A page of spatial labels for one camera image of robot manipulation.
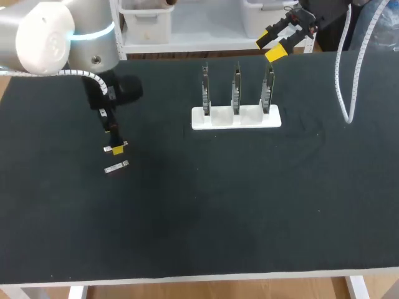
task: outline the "storage bin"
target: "storage bin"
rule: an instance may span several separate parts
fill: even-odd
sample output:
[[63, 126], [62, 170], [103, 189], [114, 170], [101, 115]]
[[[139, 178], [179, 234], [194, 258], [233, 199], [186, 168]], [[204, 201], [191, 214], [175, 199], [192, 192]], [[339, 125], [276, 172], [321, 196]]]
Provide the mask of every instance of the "storage bin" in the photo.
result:
[[125, 17], [127, 35], [135, 44], [167, 44], [171, 36], [171, 13], [175, 9], [132, 9], [129, 0], [119, 0], [119, 12]]
[[267, 26], [284, 18], [287, 13], [284, 7], [292, 7], [298, 3], [298, 1], [279, 0], [240, 0], [240, 2], [245, 32], [252, 39], [259, 38]]

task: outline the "white stand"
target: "white stand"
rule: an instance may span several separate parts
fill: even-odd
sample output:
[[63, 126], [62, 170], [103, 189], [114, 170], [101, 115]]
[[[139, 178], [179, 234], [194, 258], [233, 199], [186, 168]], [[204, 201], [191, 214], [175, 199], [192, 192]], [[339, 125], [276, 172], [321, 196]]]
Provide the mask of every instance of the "white stand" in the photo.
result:
[[191, 126], [194, 130], [224, 130], [246, 128], [279, 128], [280, 111], [277, 105], [271, 105], [269, 114], [264, 114], [259, 105], [241, 105], [239, 115], [234, 115], [232, 106], [211, 108], [211, 115], [205, 116], [203, 107], [194, 107], [191, 111]]

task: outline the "white spiral cable wrap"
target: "white spiral cable wrap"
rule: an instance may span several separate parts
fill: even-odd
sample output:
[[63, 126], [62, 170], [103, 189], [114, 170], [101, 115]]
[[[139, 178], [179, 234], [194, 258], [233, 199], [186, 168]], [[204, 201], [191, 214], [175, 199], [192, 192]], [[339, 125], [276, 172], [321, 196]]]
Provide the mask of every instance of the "white spiral cable wrap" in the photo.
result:
[[11, 77], [52, 77], [52, 76], [81, 76], [81, 77], [87, 77], [91, 78], [94, 81], [96, 81], [103, 93], [103, 95], [106, 95], [108, 93], [108, 87], [107, 84], [102, 80], [99, 76], [96, 74], [87, 72], [85, 70], [60, 70], [58, 73], [53, 74], [53, 75], [34, 75], [30, 73], [24, 73], [24, 72], [17, 72], [14, 70], [1, 70], [0, 71], [0, 76], [11, 76]]
[[338, 102], [342, 110], [342, 114], [344, 116], [345, 121], [350, 124], [353, 121], [353, 116], [355, 114], [355, 107], [356, 107], [356, 99], [357, 99], [357, 90], [358, 90], [358, 83], [359, 83], [359, 76], [360, 76], [360, 69], [362, 68], [363, 58], [366, 53], [368, 42], [372, 36], [375, 24], [377, 23], [378, 19], [381, 16], [382, 11], [384, 10], [385, 6], [387, 6], [389, 0], [382, 0], [379, 7], [375, 11], [375, 14], [368, 25], [367, 32], [362, 42], [362, 46], [360, 47], [360, 52], [357, 57], [356, 66], [355, 66], [355, 75], [353, 76], [353, 85], [352, 85], [352, 99], [350, 101], [350, 108], [349, 108], [349, 116], [345, 107], [344, 100], [342, 98], [341, 89], [339, 85], [339, 65], [341, 60], [341, 53], [344, 47], [344, 42], [347, 37], [349, 25], [350, 25], [350, 18], [352, 16], [352, 8], [349, 5], [349, 9], [347, 12], [347, 18], [345, 21], [344, 31], [342, 33], [341, 40], [339, 42], [338, 51], [337, 51], [337, 58], [335, 60], [335, 90], [337, 91]]

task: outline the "robotic end effector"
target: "robotic end effector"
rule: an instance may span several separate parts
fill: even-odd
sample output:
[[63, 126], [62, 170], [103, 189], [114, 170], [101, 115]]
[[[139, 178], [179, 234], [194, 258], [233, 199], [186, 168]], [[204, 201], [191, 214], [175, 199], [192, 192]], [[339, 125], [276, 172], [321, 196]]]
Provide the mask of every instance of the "robotic end effector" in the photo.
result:
[[299, 25], [302, 30], [287, 39], [281, 39], [265, 56], [273, 62], [283, 56], [292, 54], [294, 47], [306, 37], [314, 38], [314, 34], [334, 22], [348, 10], [349, 4], [363, 5], [369, 0], [299, 0], [299, 4], [287, 12], [286, 17], [273, 26], [266, 28], [262, 37], [256, 42], [262, 49], [278, 38], [278, 34], [289, 24]]

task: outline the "white shelf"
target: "white shelf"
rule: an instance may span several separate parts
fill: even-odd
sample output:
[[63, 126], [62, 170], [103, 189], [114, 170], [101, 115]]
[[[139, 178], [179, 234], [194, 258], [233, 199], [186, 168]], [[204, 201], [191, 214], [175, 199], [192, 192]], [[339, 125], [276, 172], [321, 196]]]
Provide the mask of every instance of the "white shelf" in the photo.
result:
[[[244, 31], [238, 0], [179, 0], [172, 12], [172, 35], [169, 44], [134, 44], [123, 28], [126, 54], [162, 52], [207, 52], [257, 49], [256, 39]], [[276, 45], [272, 42], [268, 48]], [[305, 41], [298, 47], [305, 47]]]

